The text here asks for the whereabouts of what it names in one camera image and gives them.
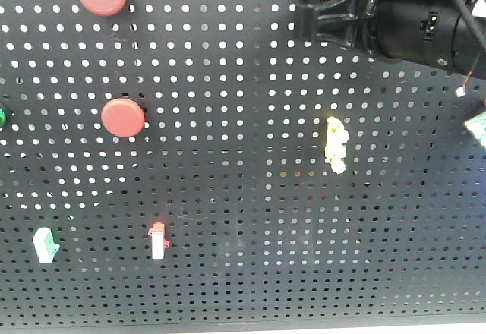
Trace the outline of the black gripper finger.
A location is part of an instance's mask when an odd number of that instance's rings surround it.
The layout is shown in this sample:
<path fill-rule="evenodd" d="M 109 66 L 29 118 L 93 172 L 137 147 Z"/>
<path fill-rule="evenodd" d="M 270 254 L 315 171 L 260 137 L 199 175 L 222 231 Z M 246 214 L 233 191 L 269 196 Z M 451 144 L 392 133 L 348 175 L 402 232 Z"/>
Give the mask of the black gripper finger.
<path fill-rule="evenodd" d="M 376 48 L 378 1 L 298 0 L 294 37 L 344 48 Z"/>

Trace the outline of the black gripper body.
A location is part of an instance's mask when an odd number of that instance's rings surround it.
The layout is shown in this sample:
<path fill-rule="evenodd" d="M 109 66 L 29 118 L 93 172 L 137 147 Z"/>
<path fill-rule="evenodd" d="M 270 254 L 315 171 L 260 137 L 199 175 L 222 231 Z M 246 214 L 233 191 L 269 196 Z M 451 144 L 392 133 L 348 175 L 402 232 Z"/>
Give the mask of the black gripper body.
<path fill-rule="evenodd" d="M 460 14 L 453 0 L 376 0 L 381 55 L 440 69 L 457 69 Z"/>

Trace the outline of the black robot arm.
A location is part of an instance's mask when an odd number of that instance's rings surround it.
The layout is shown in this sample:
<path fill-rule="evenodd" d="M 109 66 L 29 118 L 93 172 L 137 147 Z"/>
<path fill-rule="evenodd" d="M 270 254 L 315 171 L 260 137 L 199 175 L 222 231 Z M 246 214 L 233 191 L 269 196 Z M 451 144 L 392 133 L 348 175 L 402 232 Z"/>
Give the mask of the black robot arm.
<path fill-rule="evenodd" d="M 294 37 L 485 78 L 485 0 L 299 0 Z"/>

